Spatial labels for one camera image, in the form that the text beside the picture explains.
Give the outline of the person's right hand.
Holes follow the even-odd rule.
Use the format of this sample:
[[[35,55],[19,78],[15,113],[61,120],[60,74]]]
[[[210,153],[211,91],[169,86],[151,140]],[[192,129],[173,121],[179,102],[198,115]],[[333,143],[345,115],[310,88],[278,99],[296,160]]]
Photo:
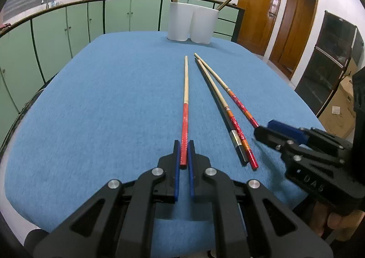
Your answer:
[[[316,202],[313,214],[309,222],[309,227],[319,236],[323,235],[325,226],[338,231],[337,240],[347,241],[355,233],[364,218],[364,212],[354,210],[351,214],[342,217],[320,202]]]

